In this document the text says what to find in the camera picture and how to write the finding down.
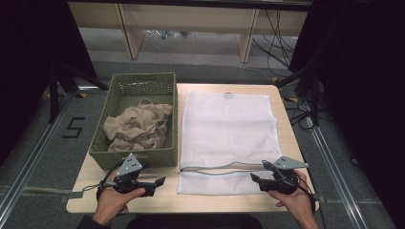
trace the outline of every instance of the crumpled fabric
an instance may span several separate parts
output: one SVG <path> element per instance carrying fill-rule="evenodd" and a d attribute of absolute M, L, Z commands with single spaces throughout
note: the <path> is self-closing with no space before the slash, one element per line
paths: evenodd
<path fill-rule="evenodd" d="M 108 151 L 162 148 L 172 110 L 172 105 L 155 105 L 144 98 L 137 107 L 129 107 L 121 115 L 108 116 L 103 125 L 104 134 L 113 141 Z"/>

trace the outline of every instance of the hand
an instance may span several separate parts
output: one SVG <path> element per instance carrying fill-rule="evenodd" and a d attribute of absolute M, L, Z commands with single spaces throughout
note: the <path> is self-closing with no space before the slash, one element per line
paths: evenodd
<path fill-rule="evenodd" d="M 117 171 L 114 171 L 109 179 L 114 180 L 116 174 Z M 145 192 L 145 189 L 139 188 L 130 193 L 121 194 L 113 187 L 105 188 L 98 199 L 93 220 L 103 227 L 108 227 L 118 214 L 128 214 L 129 211 L 126 204 L 129 201 L 142 196 Z"/>
<path fill-rule="evenodd" d="M 298 170 L 294 170 L 294 172 L 299 179 L 307 182 L 307 176 L 305 176 L 305 174 L 299 172 Z M 304 182 L 301 181 L 300 186 L 305 190 L 308 190 L 308 187 Z M 318 228 L 312 213 L 310 199 L 307 194 L 304 193 L 304 191 L 298 188 L 297 191 L 291 195 L 284 195 L 277 191 L 269 191 L 268 194 L 272 198 L 280 200 L 280 202 L 276 203 L 276 206 L 286 207 L 295 220 L 298 221 L 301 228 Z"/>

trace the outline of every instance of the floor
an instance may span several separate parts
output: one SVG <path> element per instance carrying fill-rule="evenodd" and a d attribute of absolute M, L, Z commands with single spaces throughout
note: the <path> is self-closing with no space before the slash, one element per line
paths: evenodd
<path fill-rule="evenodd" d="M 268 80 L 268 83 L 272 83 L 275 76 L 281 79 L 290 74 L 283 64 L 273 58 L 267 58 L 267 54 L 255 44 L 250 50 L 248 62 L 242 64 L 234 34 L 192 32 L 190 36 L 185 37 L 175 33 L 161 39 L 157 31 L 149 31 L 138 58 L 129 60 L 120 31 L 80 29 L 80 32 L 97 70 L 108 68 L 109 64 L 120 64 L 119 66 L 125 68 L 134 63 L 172 64 L 179 68 L 208 66 L 212 70 L 226 66 L 250 74 L 257 73 Z M 260 46 L 269 49 L 270 43 L 266 40 L 271 40 L 272 37 L 255 35 L 254 38 Z M 284 39 L 292 48 L 297 40 L 296 37 Z M 272 50 L 282 61 L 288 62 L 280 49 Z M 91 87 L 86 83 L 80 85 Z M 294 97 L 295 85 L 296 82 L 286 85 L 281 90 L 282 97 Z M 103 106 L 103 100 L 99 99 L 99 96 L 105 94 L 95 93 L 87 101 L 75 99 L 71 104 L 67 104 L 61 123 L 54 127 L 52 139 L 45 143 L 46 154 L 37 158 L 36 164 L 33 165 L 36 169 L 31 174 L 21 175 L 20 171 L 26 160 L 38 149 L 42 133 L 49 128 L 48 117 L 45 115 L 49 110 L 49 98 L 44 96 L 37 116 L 33 118 L 31 126 L 20 140 L 21 144 L 0 168 L 0 188 L 3 195 L 13 185 L 17 176 L 28 177 L 21 197 L 16 199 L 10 211 L 3 214 L 2 219 L 7 220 L 2 222 L 1 228 L 43 228 L 44 225 L 48 225 L 46 228 L 74 228 L 78 224 L 81 215 L 66 212 L 66 199 L 75 183 L 75 173 L 81 166 L 74 161 L 80 161 L 84 157 L 96 122 L 83 123 L 82 135 L 86 139 L 84 141 L 72 139 L 70 144 L 60 145 L 55 139 L 67 134 L 65 127 L 69 125 L 71 117 L 86 115 L 86 120 L 97 119 L 96 114 Z M 86 106 L 94 112 L 78 114 L 78 111 Z M 290 118 L 308 109 L 305 100 L 299 103 L 286 101 L 285 106 Z M 319 114 L 319 121 L 319 128 L 310 130 L 306 130 L 306 127 L 311 125 L 310 119 L 307 118 L 293 125 L 303 156 L 310 165 L 315 191 L 320 198 L 321 208 L 315 213 L 319 227 L 395 228 L 361 168 L 355 165 L 355 161 L 350 162 L 350 149 L 334 126 L 332 117 L 324 112 Z M 57 154 L 61 149 L 69 153 Z M 113 228 L 124 228 L 130 217 L 117 219 Z M 254 217 L 265 229 L 298 228 L 288 213 L 254 214 Z"/>

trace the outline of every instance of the black sleeve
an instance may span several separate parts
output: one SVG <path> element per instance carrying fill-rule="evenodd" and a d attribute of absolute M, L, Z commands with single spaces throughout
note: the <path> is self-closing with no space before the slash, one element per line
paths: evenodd
<path fill-rule="evenodd" d="M 77 225 L 76 229 L 106 229 L 106 228 L 96 223 L 94 220 L 92 220 L 91 217 L 84 216 L 81 219 L 81 222 Z"/>

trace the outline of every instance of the gray carpet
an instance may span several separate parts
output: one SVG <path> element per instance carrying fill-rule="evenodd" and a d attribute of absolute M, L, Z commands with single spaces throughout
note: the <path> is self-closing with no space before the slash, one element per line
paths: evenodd
<path fill-rule="evenodd" d="M 175 73 L 180 83 L 228 83 L 228 84 L 271 84 L 266 75 L 273 75 L 268 69 L 247 70 L 238 67 L 164 65 L 164 64 L 131 64 L 131 63 L 94 63 L 99 80 L 109 83 L 115 73 Z M 289 75 L 286 70 L 277 70 L 278 74 Z M 89 85 L 77 79 L 79 85 Z M 285 86 L 281 95 L 293 96 L 294 85 Z M 56 191 L 72 190 L 81 163 L 90 145 L 96 129 L 99 115 L 104 105 L 106 92 L 102 90 L 88 91 L 85 98 L 74 98 L 63 114 L 53 139 L 45 155 L 41 158 L 28 187 L 48 188 Z M 290 116 L 297 115 L 294 108 L 297 104 L 286 102 Z M 76 131 L 68 130 L 74 117 L 75 126 L 82 131 L 78 138 L 64 138 L 64 135 L 75 135 Z M 0 168 L 1 185 L 11 185 L 19 168 L 24 164 L 35 143 L 45 130 L 49 118 L 49 99 L 44 98 L 38 112 L 32 118 L 32 124 L 21 137 L 20 144 L 14 149 L 9 159 Z M 361 171 L 361 168 L 349 162 L 350 150 L 332 122 L 320 119 L 322 133 L 330 146 L 330 150 L 339 165 L 352 194 L 358 201 L 362 213 L 370 228 L 394 228 L 390 217 L 379 202 L 373 187 Z M 310 173 L 315 191 L 326 201 L 321 202 L 321 211 L 315 213 L 318 225 L 323 228 L 323 220 L 328 228 L 352 228 L 352 223 L 333 181 L 325 165 L 324 159 L 312 137 L 311 130 L 303 130 L 298 125 L 293 130 L 303 156 L 310 165 Z M 5 228 L 73 228 L 81 215 L 66 211 L 66 199 L 57 193 L 52 195 L 33 194 L 26 192 L 16 203 Z M 113 228 L 124 228 L 133 217 L 129 215 L 117 218 Z M 298 228 L 289 213 L 254 214 L 264 228 Z"/>

